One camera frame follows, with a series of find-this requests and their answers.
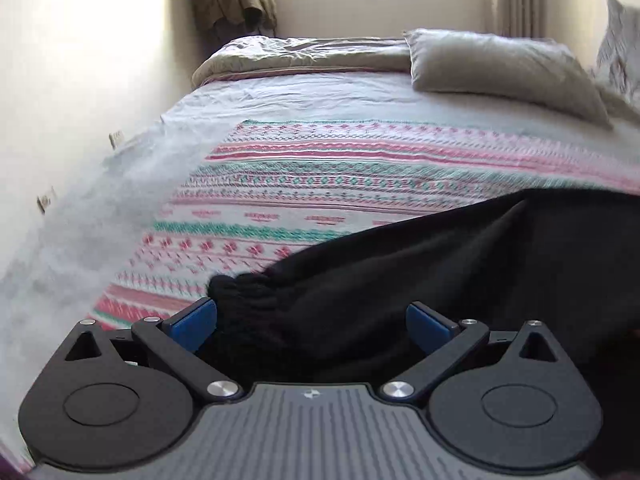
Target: triangular cutout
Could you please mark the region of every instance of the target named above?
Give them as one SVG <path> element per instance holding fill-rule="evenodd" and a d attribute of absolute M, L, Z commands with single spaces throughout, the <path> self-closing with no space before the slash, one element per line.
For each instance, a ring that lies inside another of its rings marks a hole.
<path fill-rule="evenodd" d="M 546 361 L 555 363 L 558 361 L 546 340 L 537 332 L 532 332 L 527 337 L 526 343 L 520 351 L 520 357 L 525 359 L 534 359 L 535 361 Z"/>
<path fill-rule="evenodd" d="M 73 348 L 66 355 L 65 361 L 78 361 L 78 359 L 90 359 L 92 357 L 100 357 L 100 349 L 95 342 L 94 335 L 91 332 L 80 334 Z"/>

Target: patterned pillow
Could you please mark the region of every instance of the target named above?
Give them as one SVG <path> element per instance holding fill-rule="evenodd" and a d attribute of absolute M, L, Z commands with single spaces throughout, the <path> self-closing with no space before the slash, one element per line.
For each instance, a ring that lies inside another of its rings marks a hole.
<path fill-rule="evenodd" d="M 640 104 L 640 9 L 608 0 L 609 27 L 605 34 L 595 75 L 621 93 L 629 102 Z"/>

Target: gray ribbed plate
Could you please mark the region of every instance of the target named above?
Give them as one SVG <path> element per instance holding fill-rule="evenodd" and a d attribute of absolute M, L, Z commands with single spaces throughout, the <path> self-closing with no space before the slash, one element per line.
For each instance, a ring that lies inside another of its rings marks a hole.
<path fill-rule="evenodd" d="M 43 465 L 33 480 L 98 475 Z M 365 386 L 259 384 L 236 404 L 210 406 L 172 450 L 99 480 L 507 479 L 461 462 L 432 439 L 418 413 L 373 398 Z M 579 466 L 546 476 L 589 480 Z"/>

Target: white bed sheet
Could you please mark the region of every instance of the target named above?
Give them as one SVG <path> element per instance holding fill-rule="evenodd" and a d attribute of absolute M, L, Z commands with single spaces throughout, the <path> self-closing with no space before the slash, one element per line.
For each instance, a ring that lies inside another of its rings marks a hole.
<path fill-rule="evenodd" d="M 398 120 L 572 142 L 640 160 L 640 130 L 614 130 L 524 103 L 421 94 L 405 74 L 327 73 L 215 82 L 187 95 L 47 213 L 0 281 L 0 442 L 23 446 L 17 412 L 53 351 L 110 282 L 162 202 L 241 121 Z"/>

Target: blue gripper pad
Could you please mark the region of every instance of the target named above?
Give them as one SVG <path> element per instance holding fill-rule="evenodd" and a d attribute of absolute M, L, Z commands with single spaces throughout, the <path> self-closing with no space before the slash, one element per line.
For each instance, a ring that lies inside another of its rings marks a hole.
<path fill-rule="evenodd" d="M 407 307 L 405 321 L 411 341 L 416 343 L 427 355 L 435 352 L 456 336 L 452 327 L 442 324 L 414 304 Z"/>
<path fill-rule="evenodd" d="M 190 310 L 187 314 L 183 315 L 182 311 L 167 319 L 162 330 L 182 348 L 193 353 L 216 329 L 218 310 L 216 303 L 208 298 L 197 301 L 187 310 Z"/>

